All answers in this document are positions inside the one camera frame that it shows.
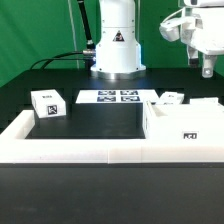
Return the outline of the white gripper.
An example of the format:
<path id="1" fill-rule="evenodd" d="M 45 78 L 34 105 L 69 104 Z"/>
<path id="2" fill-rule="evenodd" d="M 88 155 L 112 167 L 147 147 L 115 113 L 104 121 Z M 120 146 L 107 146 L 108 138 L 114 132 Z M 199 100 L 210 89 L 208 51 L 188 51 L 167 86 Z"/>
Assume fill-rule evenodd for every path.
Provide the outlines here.
<path id="1" fill-rule="evenodd" d="M 188 45 L 188 65 L 197 67 L 198 51 L 204 53 L 202 76 L 211 78 L 216 55 L 224 55 L 224 7 L 185 7 L 181 17 L 186 20 L 181 25 L 180 36 L 181 42 Z"/>

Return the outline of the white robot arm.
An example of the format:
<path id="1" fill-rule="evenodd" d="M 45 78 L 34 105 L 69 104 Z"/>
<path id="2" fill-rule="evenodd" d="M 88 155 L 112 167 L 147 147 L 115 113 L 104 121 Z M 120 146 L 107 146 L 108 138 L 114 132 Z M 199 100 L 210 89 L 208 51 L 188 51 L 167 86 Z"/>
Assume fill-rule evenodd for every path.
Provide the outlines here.
<path id="1" fill-rule="evenodd" d="M 91 75 L 110 80 L 143 75 L 141 45 L 135 37 L 134 0 L 99 0 L 101 39 L 96 45 Z M 159 26 L 164 39 L 187 46 L 188 64 L 202 66 L 202 76 L 213 76 L 219 55 L 224 55 L 224 0 L 179 0 L 180 9 Z"/>

